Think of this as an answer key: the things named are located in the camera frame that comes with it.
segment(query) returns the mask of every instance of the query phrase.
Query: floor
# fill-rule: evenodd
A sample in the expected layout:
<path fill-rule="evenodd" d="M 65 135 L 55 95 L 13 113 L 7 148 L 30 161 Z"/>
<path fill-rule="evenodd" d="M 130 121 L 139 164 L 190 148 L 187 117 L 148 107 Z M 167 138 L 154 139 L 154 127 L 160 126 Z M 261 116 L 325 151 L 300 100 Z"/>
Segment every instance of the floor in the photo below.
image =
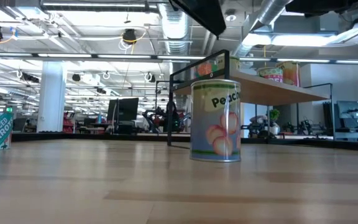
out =
<path fill-rule="evenodd" d="M 220 164 L 164 142 L 18 142 L 0 151 L 5 223 L 358 224 L 358 152 L 243 145 Z"/>

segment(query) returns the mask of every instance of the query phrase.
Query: ceiling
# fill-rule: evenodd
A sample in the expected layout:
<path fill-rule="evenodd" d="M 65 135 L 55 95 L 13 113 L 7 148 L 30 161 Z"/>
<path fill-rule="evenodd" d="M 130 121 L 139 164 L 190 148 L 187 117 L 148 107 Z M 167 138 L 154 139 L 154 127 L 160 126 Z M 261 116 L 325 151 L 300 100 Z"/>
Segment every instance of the ceiling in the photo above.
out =
<path fill-rule="evenodd" d="M 219 40 L 208 41 L 207 49 L 210 52 L 217 52 L 222 49 L 230 51 L 242 41 L 242 25 L 246 15 L 252 14 L 260 8 L 261 0 L 236 1 L 227 0 L 223 2 L 223 13 L 228 9 L 235 9 L 236 20 L 226 21 L 227 29 L 219 36 Z M 40 9 L 28 7 L 23 10 L 12 11 L 6 7 L 0 7 L 0 26 L 2 27 L 3 41 L 0 44 L 0 52 L 30 52 L 30 53 L 88 53 L 88 54 L 147 54 L 164 55 L 167 54 L 165 42 L 167 41 L 162 29 L 161 18 L 158 14 L 146 14 L 143 12 L 78 12 L 78 11 L 48 11 L 43 13 Z M 123 50 L 120 44 L 121 35 L 125 29 L 135 29 L 136 36 L 142 37 L 133 47 Z M 186 41 L 190 42 L 190 55 L 201 55 L 203 44 L 206 37 L 206 29 L 197 22 L 190 22 L 190 36 Z M 255 57 L 323 57 L 320 52 L 323 47 L 292 47 L 267 45 L 265 48 L 254 47 L 250 51 Z M 338 55 L 345 55 L 348 58 L 358 58 L 358 46 L 343 47 Z M 65 61 L 68 70 L 67 85 L 85 86 L 89 83 L 80 81 L 74 82 L 71 76 L 75 73 L 80 75 L 99 75 L 102 86 L 116 87 L 111 93 L 113 96 L 142 96 L 144 105 L 140 108 L 152 108 L 155 98 L 152 96 L 155 91 L 154 83 L 145 80 L 145 74 L 154 74 L 157 80 L 168 80 L 172 71 L 171 63 L 150 63 L 150 62 L 90 62 L 90 61 Z M 255 63 L 253 68 L 262 66 Z M 42 61 L 39 60 L 6 60 L 0 59 L 0 84 L 25 84 L 27 82 L 18 78 L 18 70 L 26 72 L 41 79 Z M 134 87 L 133 90 L 120 90 L 118 87 Z M 0 104 L 6 104 L 10 98 L 21 105 L 23 111 L 37 111 L 37 98 L 39 97 L 39 87 L 4 87 L 0 89 Z M 90 108 L 99 107 L 107 110 L 108 97 L 101 96 L 101 101 L 90 103 L 89 98 L 100 95 L 94 88 L 67 88 L 66 106 L 79 108 L 76 106 L 81 103 L 89 103 L 87 113 L 97 113 L 98 110 Z M 162 90 L 159 95 L 158 103 L 163 108 L 166 105 L 168 92 Z"/>

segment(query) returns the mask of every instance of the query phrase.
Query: shelf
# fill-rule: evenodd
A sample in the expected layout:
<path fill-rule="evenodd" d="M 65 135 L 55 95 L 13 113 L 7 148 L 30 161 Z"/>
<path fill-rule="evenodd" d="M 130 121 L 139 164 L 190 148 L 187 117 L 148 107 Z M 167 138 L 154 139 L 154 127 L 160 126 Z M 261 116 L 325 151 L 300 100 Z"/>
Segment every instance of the shelf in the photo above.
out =
<path fill-rule="evenodd" d="M 310 89 L 275 82 L 239 71 L 231 72 L 230 79 L 241 83 L 242 103 L 278 106 L 329 99 L 329 95 L 316 93 Z M 191 95 L 191 87 L 186 86 L 173 92 L 177 95 Z"/>

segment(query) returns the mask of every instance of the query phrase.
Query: column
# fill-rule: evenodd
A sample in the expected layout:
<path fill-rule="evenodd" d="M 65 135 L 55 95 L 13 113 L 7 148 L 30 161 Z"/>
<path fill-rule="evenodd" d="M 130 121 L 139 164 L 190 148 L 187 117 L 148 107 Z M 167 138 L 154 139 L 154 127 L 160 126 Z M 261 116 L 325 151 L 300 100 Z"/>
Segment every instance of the column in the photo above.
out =
<path fill-rule="evenodd" d="M 64 62 L 43 62 L 37 132 L 62 131 L 67 71 Z"/>

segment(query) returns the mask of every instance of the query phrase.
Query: wooden surface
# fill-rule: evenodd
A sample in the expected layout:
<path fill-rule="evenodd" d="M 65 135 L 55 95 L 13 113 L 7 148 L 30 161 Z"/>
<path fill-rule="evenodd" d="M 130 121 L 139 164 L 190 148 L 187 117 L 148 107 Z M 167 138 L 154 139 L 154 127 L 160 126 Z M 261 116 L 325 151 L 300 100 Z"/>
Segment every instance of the wooden surface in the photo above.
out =
<path fill-rule="evenodd" d="M 329 95 L 320 94 L 312 89 L 299 88 L 238 71 L 232 72 L 230 79 L 241 83 L 241 102 L 243 103 L 278 106 L 329 99 Z M 176 90 L 174 93 L 191 95 L 191 87 Z"/>
<path fill-rule="evenodd" d="M 15 142 L 0 224 L 34 223 L 358 224 L 358 152 L 243 145 L 222 164 L 165 142 Z"/>

